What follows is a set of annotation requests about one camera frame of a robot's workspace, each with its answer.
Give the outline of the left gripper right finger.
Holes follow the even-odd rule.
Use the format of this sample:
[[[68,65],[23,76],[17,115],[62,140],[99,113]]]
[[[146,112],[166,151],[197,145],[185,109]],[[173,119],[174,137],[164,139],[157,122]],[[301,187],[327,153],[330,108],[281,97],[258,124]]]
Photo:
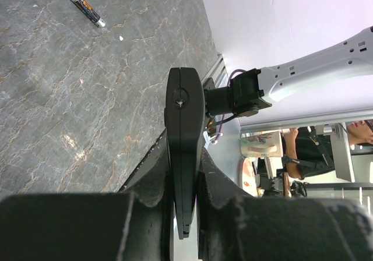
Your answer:
[[[334,198],[253,197],[202,150],[198,256],[203,260],[371,260],[372,216]]]

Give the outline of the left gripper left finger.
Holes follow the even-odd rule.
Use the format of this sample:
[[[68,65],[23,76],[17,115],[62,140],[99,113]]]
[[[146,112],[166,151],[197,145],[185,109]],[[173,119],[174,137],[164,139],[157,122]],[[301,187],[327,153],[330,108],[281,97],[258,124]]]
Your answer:
[[[2,260],[173,260],[173,180],[163,132],[118,192],[1,200]]]

